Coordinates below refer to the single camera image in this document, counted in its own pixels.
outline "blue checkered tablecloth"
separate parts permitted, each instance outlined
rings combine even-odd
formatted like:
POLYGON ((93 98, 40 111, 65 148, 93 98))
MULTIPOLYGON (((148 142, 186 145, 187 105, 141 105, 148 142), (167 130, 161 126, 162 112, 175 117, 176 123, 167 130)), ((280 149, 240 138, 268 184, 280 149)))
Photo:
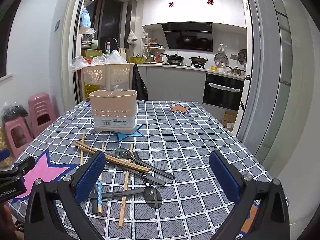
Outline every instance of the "blue checkered tablecloth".
MULTIPOLYGON (((103 200, 103 214, 92 214, 90 201, 81 204, 90 221, 106 239, 209 239, 223 223, 234 204, 229 202, 209 167, 209 154, 219 149, 242 174, 250 174, 259 181, 271 177, 246 147, 202 106, 194 102, 138 101, 137 136, 119 137, 112 132, 96 132, 92 124, 90 103, 83 101, 59 117, 39 135, 23 154, 37 158, 49 148, 50 161, 55 164, 79 164, 80 150, 73 146, 85 131, 85 143, 114 154, 115 149, 138 151, 145 162, 175 175, 171 180, 151 172, 166 181, 155 185, 163 204, 150 208, 142 194, 128 196, 124 227, 118 227, 121 198, 103 200), (188 113, 171 112, 168 106, 181 104, 188 113)), ((106 164, 103 170, 103 192, 122 190, 125 171, 106 164)), ((131 188, 144 187, 140 177, 130 174, 131 188)), ((16 216, 24 219, 27 201, 11 204, 16 216)), ((68 233, 77 238, 72 225, 57 201, 59 215, 68 233)))

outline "pink star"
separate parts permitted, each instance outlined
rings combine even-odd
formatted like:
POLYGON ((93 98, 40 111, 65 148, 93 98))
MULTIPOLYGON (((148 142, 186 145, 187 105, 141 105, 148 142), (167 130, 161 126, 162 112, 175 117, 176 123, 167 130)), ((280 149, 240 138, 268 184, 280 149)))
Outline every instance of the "pink star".
POLYGON ((13 202, 28 199, 36 179, 41 178, 44 182, 59 180, 75 167, 77 167, 76 164, 51 164, 49 149, 47 148, 36 160, 35 167, 24 176, 24 186, 27 191, 14 198, 13 202))

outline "wall socket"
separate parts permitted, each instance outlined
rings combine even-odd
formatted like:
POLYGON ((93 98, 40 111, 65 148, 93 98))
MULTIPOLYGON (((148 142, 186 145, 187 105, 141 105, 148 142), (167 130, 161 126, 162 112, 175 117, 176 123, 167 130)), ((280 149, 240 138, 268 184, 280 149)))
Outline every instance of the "wall socket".
POLYGON ((230 54, 230 59, 238 60, 238 55, 230 54))

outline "cardboard box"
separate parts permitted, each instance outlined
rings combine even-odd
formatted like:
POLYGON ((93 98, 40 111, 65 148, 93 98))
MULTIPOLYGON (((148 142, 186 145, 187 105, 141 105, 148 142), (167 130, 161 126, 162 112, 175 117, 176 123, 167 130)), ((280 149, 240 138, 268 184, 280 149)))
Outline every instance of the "cardboard box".
POLYGON ((238 112, 236 111, 225 111, 222 119, 222 125, 232 132, 236 122, 238 112))

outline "black bag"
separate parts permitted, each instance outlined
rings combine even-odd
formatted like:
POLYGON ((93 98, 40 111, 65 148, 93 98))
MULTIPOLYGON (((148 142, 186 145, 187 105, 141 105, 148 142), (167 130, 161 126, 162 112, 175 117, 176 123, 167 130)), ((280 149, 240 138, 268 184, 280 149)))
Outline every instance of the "black bag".
POLYGON ((137 100, 148 100, 148 89, 140 76, 137 64, 133 65, 132 90, 136 90, 137 100))

